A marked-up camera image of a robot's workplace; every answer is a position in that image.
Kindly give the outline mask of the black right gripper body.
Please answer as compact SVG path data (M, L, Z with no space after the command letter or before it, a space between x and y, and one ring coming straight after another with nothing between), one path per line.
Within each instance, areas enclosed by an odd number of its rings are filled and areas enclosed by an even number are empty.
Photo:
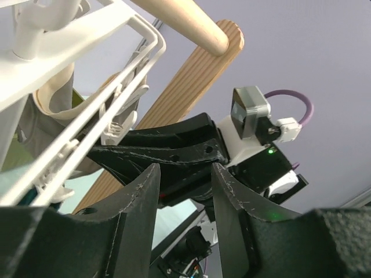
M227 170L241 183L255 192L270 198L284 195L293 187L293 166L274 144L282 135L280 128L270 127L257 131L257 144L262 147L256 154L248 155ZM174 206L185 199L211 205L211 162L176 166L163 165L159 194L160 204Z

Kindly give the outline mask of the white plastic clip hanger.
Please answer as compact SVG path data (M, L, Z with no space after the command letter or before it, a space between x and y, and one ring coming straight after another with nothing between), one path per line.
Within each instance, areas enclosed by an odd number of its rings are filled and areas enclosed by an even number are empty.
M16 136L32 163L1 197L1 206L48 206L73 195L70 179L100 166L95 144L117 145L137 120L149 70L165 52L160 32L122 1L3 1L11 6L14 45L1 51L1 161ZM88 98L74 89L75 62L124 26L147 41Z

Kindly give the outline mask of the green christmas reindeer sock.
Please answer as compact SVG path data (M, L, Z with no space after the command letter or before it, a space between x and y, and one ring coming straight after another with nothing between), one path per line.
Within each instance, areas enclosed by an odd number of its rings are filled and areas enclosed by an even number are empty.
M29 206L33 200L38 196L38 191L36 187L32 187L25 195L24 197L18 202L18 206ZM49 205L50 208L53 208L55 210L58 210L61 206L62 202L59 203L51 203Z

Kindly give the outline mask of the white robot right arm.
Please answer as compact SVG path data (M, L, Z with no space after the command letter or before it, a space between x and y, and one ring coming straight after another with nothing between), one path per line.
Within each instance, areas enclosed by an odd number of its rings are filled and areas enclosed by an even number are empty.
M219 243L224 277L300 277L304 221L282 203L306 186L275 145L282 129L262 116L240 138L231 116L215 124L208 114L168 126L130 131L116 146L98 145L88 156L121 184L159 166L161 207L192 199L203 205ZM278 186L283 177L293 181ZM297 235L289 239L289 233Z

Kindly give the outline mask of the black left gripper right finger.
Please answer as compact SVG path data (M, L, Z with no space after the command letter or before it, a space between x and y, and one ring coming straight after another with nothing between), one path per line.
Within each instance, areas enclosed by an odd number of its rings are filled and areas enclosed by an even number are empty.
M299 214L212 166L224 277L369 277L370 209Z

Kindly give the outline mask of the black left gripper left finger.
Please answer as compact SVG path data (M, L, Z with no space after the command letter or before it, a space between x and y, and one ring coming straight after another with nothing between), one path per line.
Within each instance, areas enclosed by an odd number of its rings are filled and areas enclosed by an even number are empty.
M48 207L1 208L2 277L147 277L161 171L75 215Z

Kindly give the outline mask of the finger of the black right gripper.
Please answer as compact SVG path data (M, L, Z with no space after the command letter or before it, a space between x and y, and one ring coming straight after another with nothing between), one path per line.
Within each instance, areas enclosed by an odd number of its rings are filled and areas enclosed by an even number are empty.
M206 113L167 126L132 130L118 147L179 149L199 144L217 146L217 127Z
M106 169L121 184L127 185L149 165L161 168L161 188L197 186L210 177L211 164L227 164L229 155L216 139L182 148L132 146L93 147L88 157Z

